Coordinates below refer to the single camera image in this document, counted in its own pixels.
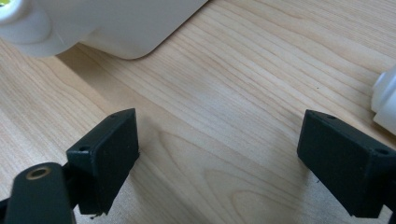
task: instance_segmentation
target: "white bottle cap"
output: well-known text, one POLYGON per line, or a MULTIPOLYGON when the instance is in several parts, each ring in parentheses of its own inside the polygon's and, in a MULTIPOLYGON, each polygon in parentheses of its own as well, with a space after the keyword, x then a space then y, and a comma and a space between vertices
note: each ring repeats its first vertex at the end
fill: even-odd
POLYGON ((379 77, 373 90, 374 121, 396 134, 396 66, 379 77))

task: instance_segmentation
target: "light wood tabletop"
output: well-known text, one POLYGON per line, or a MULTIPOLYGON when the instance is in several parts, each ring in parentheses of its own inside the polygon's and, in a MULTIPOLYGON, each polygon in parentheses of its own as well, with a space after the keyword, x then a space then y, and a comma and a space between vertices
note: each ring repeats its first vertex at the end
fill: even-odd
POLYGON ((212 0, 150 55, 0 41, 0 198, 15 175, 136 108, 141 156, 108 216, 78 223, 386 223, 350 217, 296 154, 306 109, 384 144, 372 86, 396 64, 396 2, 212 0))

